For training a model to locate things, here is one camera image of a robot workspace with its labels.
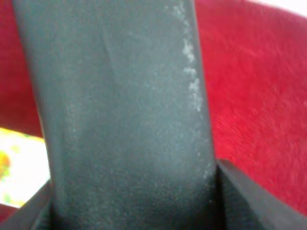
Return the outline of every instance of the red plush material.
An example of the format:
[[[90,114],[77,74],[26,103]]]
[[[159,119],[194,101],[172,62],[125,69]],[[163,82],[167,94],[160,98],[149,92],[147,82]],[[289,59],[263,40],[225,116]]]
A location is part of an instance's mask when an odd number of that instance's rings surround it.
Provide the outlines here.
[[[12,7],[0,7],[0,127],[41,135]],[[307,19],[196,0],[216,154],[307,215]]]

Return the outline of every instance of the red fleece blanket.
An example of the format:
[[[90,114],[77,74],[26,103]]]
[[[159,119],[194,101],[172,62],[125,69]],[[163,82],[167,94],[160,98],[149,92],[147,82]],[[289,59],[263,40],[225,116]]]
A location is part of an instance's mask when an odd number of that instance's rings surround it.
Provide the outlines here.
[[[218,157],[307,214],[307,19],[197,0]],[[41,135],[12,6],[0,6],[0,127]]]

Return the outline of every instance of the gray plastic surface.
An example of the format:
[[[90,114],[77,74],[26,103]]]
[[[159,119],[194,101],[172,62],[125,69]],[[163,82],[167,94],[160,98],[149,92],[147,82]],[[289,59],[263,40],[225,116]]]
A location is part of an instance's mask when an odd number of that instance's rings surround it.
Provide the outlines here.
[[[218,229],[193,1],[14,5],[57,229]]]

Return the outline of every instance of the black plastic part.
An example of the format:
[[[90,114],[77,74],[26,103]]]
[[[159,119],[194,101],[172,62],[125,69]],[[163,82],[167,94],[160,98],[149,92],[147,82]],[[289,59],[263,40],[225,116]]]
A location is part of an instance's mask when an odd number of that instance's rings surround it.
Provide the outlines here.
[[[307,230],[305,216],[277,200],[228,161],[218,161],[227,230]]]
[[[47,182],[21,209],[0,224],[0,230],[36,230],[32,228],[35,223],[45,222],[50,214],[50,201],[51,187]]]
[[[14,6],[57,229],[218,229],[193,1]]]

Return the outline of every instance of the white powdery spots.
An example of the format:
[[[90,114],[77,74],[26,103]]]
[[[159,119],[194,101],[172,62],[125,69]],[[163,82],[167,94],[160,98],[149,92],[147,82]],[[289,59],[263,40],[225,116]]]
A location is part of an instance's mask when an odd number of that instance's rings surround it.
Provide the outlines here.
[[[185,21],[185,9],[183,7],[183,2],[180,1],[179,5],[173,7],[173,15],[179,18],[181,21]]]
[[[183,48],[183,50],[182,50],[182,53],[183,53],[185,56],[187,56],[189,62],[191,63],[191,62],[193,62],[193,61],[195,60],[195,56],[194,56],[194,54],[193,54],[193,45],[192,45],[192,43],[191,43],[189,40],[187,40],[187,39],[184,39],[183,42],[184,42],[184,48]]]
[[[192,91],[192,106],[198,111],[201,111],[203,98],[200,90],[200,80],[196,78],[194,82],[190,83],[189,90]]]
[[[186,67],[183,69],[185,74],[190,75],[193,79],[196,78],[196,70],[191,67]]]

